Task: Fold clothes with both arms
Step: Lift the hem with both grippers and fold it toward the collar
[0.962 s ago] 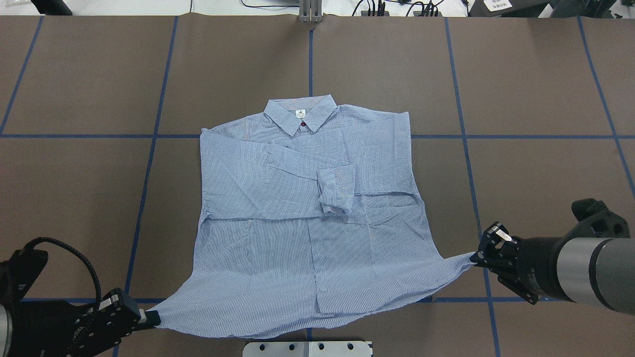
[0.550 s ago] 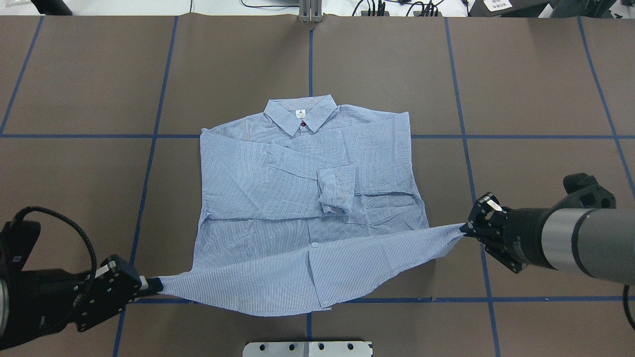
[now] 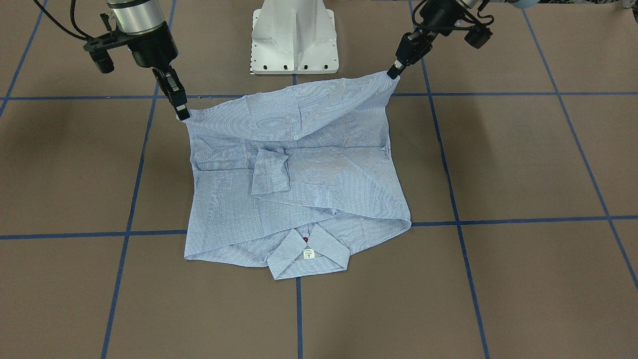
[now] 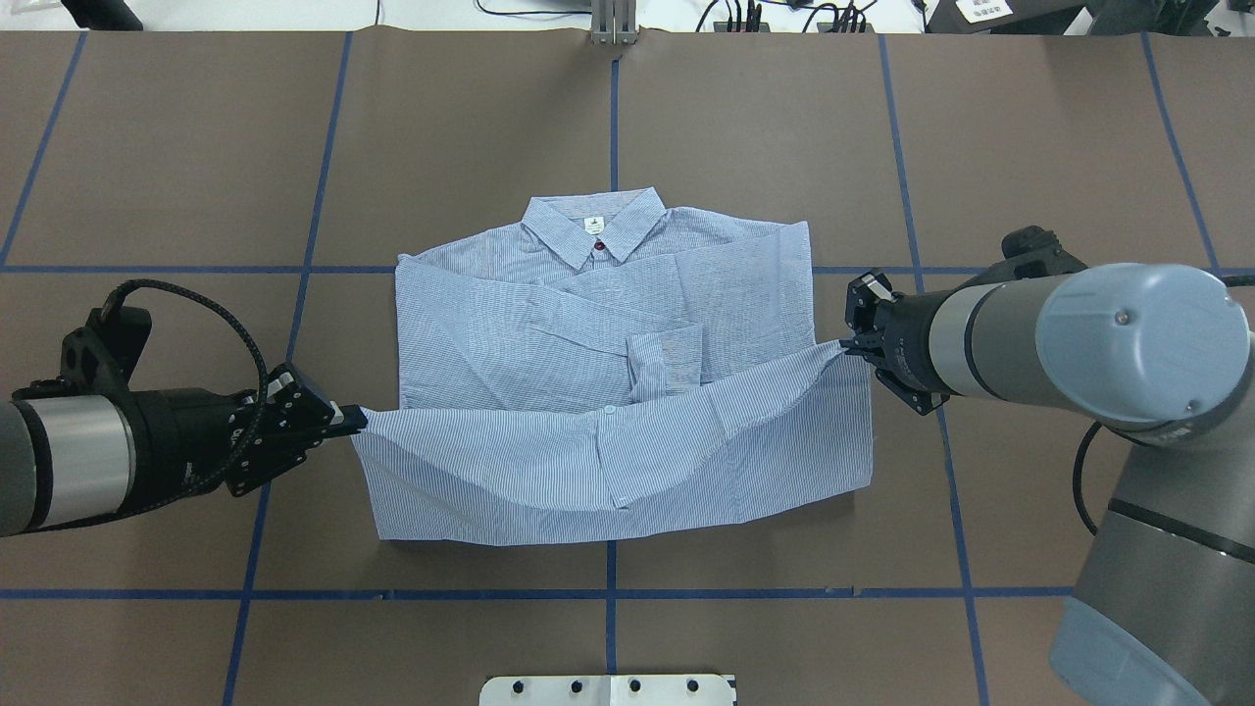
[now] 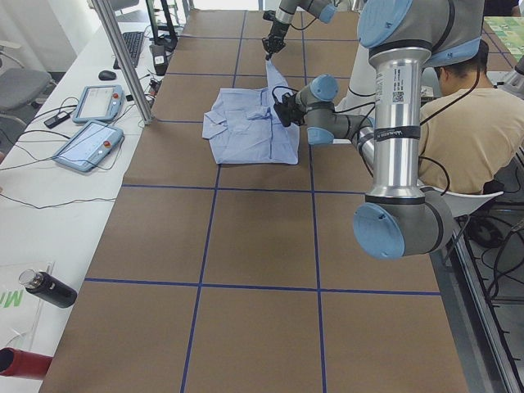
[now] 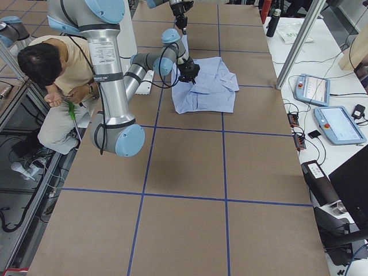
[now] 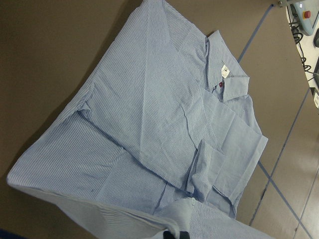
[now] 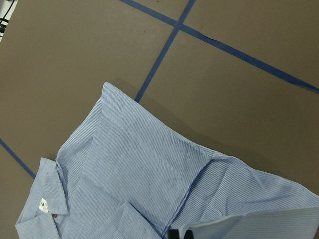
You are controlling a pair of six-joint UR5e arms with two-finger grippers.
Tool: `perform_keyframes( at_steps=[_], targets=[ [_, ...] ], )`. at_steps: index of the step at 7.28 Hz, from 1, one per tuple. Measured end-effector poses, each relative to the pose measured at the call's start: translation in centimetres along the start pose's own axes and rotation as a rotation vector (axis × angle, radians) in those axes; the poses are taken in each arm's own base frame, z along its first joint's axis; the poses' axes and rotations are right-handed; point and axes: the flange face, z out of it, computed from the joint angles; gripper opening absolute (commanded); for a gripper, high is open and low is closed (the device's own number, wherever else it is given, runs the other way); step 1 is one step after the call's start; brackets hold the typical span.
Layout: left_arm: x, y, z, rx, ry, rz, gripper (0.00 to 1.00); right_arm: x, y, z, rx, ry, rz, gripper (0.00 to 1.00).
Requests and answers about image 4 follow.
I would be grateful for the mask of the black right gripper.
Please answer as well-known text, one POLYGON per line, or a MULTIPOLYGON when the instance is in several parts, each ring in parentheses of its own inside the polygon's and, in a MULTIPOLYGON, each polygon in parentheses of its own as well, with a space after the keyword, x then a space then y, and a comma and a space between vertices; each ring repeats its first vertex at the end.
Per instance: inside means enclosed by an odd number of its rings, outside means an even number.
POLYGON ((998 263, 932 293, 901 293, 881 270, 852 278, 845 310, 852 334, 841 340, 845 354, 870 362, 878 382, 922 416, 954 396, 1005 399, 976 365, 980 310, 1008 285, 1027 293, 1027 281, 1076 276, 1086 263, 1040 227, 1007 234, 1001 251, 998 263))

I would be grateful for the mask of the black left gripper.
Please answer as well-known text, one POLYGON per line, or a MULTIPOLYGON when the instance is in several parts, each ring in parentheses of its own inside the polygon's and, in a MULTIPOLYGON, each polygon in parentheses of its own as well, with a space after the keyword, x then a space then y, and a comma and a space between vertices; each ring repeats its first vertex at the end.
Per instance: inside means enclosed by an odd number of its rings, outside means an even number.
POLYGON ((256 341, 216 307, 256 367, 257 387, 134 390, 151 335, 146 308, 93 308, 60 345, 59 513, 138 517, 225 487, 233 497, 301 466, 314 448, 369 423, 291 362, 265 366, 256 341))

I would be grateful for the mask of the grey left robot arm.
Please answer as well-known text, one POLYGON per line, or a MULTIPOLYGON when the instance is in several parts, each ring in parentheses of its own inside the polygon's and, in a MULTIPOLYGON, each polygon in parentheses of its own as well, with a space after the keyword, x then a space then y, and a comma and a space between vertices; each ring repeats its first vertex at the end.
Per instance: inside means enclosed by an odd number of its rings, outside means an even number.
POLYGON ((5 399, 4 535, 129 519, 221 487, 242 497, 366 428, 361 408, 290 362, 233 394, 133 389, 151 329, 146 308, 94 308, 63 340, 56 376, 5 399))

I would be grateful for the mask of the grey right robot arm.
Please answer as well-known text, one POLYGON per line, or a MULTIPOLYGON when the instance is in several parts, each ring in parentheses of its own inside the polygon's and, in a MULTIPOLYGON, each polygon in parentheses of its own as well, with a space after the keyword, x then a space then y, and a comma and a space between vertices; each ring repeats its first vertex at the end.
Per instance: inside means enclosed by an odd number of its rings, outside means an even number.
POLYGON ((1187 265, 1091 267, 1024 227, 961 285, 847 287, 845 349, 916 413, 951 398, 1091 419, 1072 470, 1092 530, 1052 642, 1093 705, 1254 700, 1252 331, 1232 288, 1187 265))

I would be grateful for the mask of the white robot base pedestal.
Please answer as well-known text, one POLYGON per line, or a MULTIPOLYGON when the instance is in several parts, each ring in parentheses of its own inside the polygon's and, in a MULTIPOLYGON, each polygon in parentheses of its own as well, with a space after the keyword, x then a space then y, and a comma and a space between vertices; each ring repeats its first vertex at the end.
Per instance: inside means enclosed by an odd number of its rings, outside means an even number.
POLYGON ((638 673, 502 676, 479 688, 479 705, 735 705, 733 676, 638 673))

